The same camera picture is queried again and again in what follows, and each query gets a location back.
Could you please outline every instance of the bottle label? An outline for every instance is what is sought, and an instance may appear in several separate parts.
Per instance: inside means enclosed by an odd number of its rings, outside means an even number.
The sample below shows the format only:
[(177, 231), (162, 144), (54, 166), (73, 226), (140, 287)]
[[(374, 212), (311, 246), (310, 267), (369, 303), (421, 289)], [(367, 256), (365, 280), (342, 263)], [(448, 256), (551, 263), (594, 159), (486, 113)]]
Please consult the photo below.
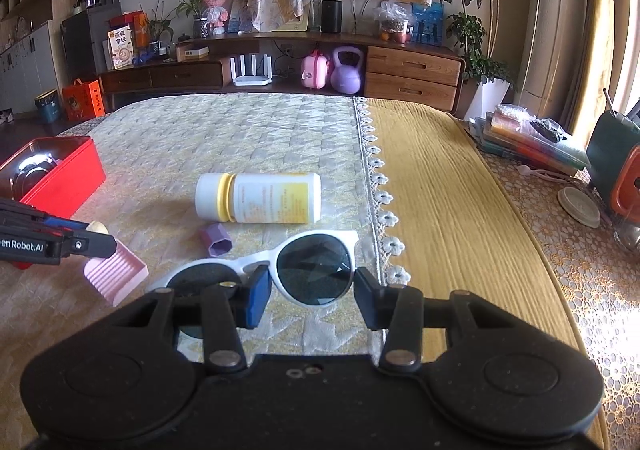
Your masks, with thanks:
[(241, 223), (308, 223), (306, 183), (236, 184), (236, 220)]

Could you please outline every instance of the lace trim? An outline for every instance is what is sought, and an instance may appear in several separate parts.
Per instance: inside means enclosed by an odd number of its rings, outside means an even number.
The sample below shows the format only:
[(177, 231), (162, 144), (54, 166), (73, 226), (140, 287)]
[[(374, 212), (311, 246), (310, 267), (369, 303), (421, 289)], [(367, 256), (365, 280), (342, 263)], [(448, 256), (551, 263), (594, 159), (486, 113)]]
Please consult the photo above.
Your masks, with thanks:
[(373, 224), (376, 252), (378, 253), (378, 274), (382, 276), (382, 284), (408, 284), (411, 275), (399, 265), (390, 261), (391, 257), (400, 255), (404, 251), (404, 243), (397, 237), (387, 235), (386, 229), (398, 224), (399, 218), (390, 210), (382, 207), (389, 205), (394, 197), (380, 186), (386, 185), (389, 178), (378, 172), (384, 167), (385, 162), (378, 157), (382, 149), (375, 145), (378, 137), (374, 135), (376, 128), (371, 125), (373, 119), (368, 110), (367, 99), (354, 97), (353, 104), (356, 112), (356, 123), (360, 135), (360, 150), (362, 159), (366, 161), (367, 185), (369, 185), (369, 213)]

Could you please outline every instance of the pink tray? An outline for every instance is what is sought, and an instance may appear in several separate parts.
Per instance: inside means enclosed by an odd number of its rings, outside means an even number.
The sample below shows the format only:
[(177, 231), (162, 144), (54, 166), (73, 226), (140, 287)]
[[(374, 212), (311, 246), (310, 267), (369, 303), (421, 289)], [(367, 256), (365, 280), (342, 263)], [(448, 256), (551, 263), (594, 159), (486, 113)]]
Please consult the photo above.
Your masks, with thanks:
[(146, 264), (116, 239), (116, 252), (108, 259), (89, 259), (84, 276), (114, 307), (149, 274)]

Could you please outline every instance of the white sunglasses frame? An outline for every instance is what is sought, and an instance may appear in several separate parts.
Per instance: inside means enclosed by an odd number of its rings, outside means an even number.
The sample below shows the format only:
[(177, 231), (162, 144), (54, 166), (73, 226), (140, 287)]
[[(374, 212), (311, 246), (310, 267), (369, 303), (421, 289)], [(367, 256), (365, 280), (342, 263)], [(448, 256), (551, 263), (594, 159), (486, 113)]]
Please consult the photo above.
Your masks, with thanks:
[[(330, 300), (327, 303), (319, 304), (319, 305), (305, 304), (303, 302), (300, 302), (297, 299), (294, 299), (282, 285), (282, 282), (280, 281), (280, 278), (278, 276), (278, 270), (276, 266), (276, 261), (278, 260), (278, 256), (286, 246), (288, 246), (289, 244), (291, 244), (293, 241), (297, 239), (300, 239), (302, 237), (308, 237), (311, 235), (327, 235), (327, 236), (334, 237), (335, 239), (338, 239), (342, 243), (342, 245), (345, 248), (347, 248), (347, 253), (349, 254), (349, 264), (351, 266), (349, 286), (346, 287), (346, 289), (340, 294), (339, 297), (336, 297), (335, 299)], [(310, 230), (308, 232), (302, 232), (300, 234), (294, 235), (293, 237), (290, 237), (283, 243), (280, 243), (273, 250), (264, 250), (262, 252), (254, 253), (252, 255), (245, 255), (244, 257), (239, 257), (238, 259), (220, 259), (218, 257), (207, 257), (206, 259), (198, 259), (197, 261), (193, 261), (193, 262), (181, 265), (180, 267), (175, 268), (175, 270), (171, 271), (161, 279), (158, 279), (157, 281), (149, 284), (146, 287), (145, 291), (149, 292), (149, 291), (158, 289), (159, 287), (166, 287), (167, 284), (171, 282), (171, 279), (174, 278), (182, 270), (186, 270), (187, 268), (191, 268), (197, 265), (209, 264), (209, 263), (222, 265), (235, 271), (236, 275), (240, 277), (241, 280), (245, 281), (246, 279), (244, 279), (243, 277), (245, 278), (248, 277), (248, 274), (244, 271), (245, 268), (255, 268), (260, 264), (266, 264), (269, 267), (269, 275), (271, 277), (271, 280), (276, 285), (279, 292), (281, 292), (287, 300), (302, 307), (309, 307), (309, 308), (327, 307), (332, 303), (334, 303), (336, 300), (343, 297), (351, 287), (351, 283), (353, 282), (353, 273), (356, 269), (355, 247), (357, 242), (358, 242), (358, 233), (356, 232), (356, 230)]]

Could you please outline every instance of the black smart speaker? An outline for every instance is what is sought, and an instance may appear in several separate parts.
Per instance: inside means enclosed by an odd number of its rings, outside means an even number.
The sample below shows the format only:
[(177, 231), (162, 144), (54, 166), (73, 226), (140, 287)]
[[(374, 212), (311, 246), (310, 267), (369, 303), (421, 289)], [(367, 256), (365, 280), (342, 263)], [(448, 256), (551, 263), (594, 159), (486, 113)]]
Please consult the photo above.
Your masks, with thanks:
[(339, 34), (342, 31), (342, 1), (322, 1), (320, 31), (324, 34)]

